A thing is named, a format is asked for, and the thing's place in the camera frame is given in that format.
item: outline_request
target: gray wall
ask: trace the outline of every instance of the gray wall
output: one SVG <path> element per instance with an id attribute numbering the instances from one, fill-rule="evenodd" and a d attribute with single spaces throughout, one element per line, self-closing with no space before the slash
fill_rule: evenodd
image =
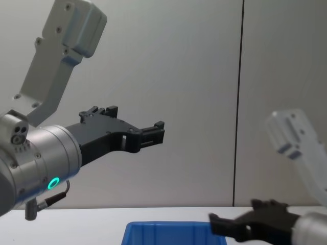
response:
<path id="1" fill-rule="evenodd" d="M 164 120 L 167 132 L 163 145 L 82 168 L 56 207 L 231 206 L 242 1 L 94 2 L 108 15 L 96 54 L 76 67 L 43 125 L 68 126 L 79 111 L 117 105 L 121 119 L 138 127 Z M 0 8 L 0 109 L 24 80 L 52 3 Z M 327 138 L 326 10 L 323 0 L 245 0 L 236 205 L 314 203 L 263 125 L 275 109 L 301 107 Z"/>

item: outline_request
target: white wall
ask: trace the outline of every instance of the white wall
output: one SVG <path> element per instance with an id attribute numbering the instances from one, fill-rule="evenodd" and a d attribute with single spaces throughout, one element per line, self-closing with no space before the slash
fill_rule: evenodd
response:
<path id="1" fill-rule="evenodd" d="M 108 16 L 98 49 L 43 125 L 68 126 L 79 111 L 117 105 L 119 118 L 140 128 L 164 120 L 167 132 L 163 145 L 83 167 L 56 207 L 230 206 L 242 2 L 94 3 Z M 1 108 L 19 91 L 52 4 L 0 8 Z"/>

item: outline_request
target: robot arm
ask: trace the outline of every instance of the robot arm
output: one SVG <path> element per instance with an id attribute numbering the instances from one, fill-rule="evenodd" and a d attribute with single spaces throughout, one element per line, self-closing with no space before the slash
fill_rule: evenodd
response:
<path id="1" fill-rule="evenodd" d="M 327 153 L 301 110 L 276 111 L 268 118 L 267 132 L 275 150 L 295 161 L 309 193 L 327 207 Z M 213 233 L 244 242 L 263 240 L 273 245 L 323 245 L 327 243 L 327 216 L 298 216 L 276 201 L 252 201 L 253 211 L 235 220 L 211 214 Z"/>
<path id="2" fill-rule="evenodd" d="M 36 53 L 20 92 L 14 113 L 38 126 L 59 105 L 73 68 L 91 57 L 99 43 L 107 17 L 94 4 L 81 0 L 55 0 Z"/>
<path id="3" fill-rule="evenodd" d="M 106 22 L 88 0 L 55 0 L 22 88 L 0 115 L 0 216 L 26 204 L 26 219 L 34 220 L 64 198 L 69 186 L 40 204 L 36 197 L 82 166 L 112 151 L 136 153 L 162 143 L 162 121 L 138 129 L 117 119 L 115 106 L 80 112 L 80 123 L 67 128 L 29 130 L 56 111 L 73 68 L 94 54 Z"/>

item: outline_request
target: bolt hole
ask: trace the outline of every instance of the bolt hole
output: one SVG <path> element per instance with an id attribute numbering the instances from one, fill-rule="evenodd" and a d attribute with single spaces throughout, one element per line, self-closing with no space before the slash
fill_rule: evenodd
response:
<path id="1" fill-rule="evenodd" d="M 36 108 L 36 107 L 38 107 L 40 104 L 38 103 L 38 102 L 35 102 L 35 103 L 33 103 L 32 104 L 32 108 Z"/>
<path id="2" fill-rule="evenodd" d="M 40 154 L 40 153 L 35 153 L 34 156 L 35 156 L 37 159 L 40 159 L 40 158 L 41 158 L 41 154 Z"/>
<path id="3" fill-rule="evenodd" d="M 37 44 L 37 45 L 40 45 L 40 44 L 41 44 L 41 38 L 37 38 L 37 39 L 36 39 L 36 44 Z"/>
<path id="4" fill-rule="evenodd" d="M 61 33 L 61 31 L 62 31 L 62 28 L 61 27 L 57 27 L 56 32 L 57 33 Z"/>
<path id="5" fill-rule="evenodd" d="M 19 136 L 17 136 L 17 135 L 14 136 L 13 142 L 14 142 L 14 144 L 18 144 L 20 142 Z"/>

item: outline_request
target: green led ring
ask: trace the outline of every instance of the green led ring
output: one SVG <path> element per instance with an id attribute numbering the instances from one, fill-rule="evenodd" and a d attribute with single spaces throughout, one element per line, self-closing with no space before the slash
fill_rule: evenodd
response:
<path id="1" fill-rule="evenodd" d="M 48 185 L 48 190 L 55 188 L 59 184 L 59 182 L 60 179 L 58 177 L 53 178 Z"/>

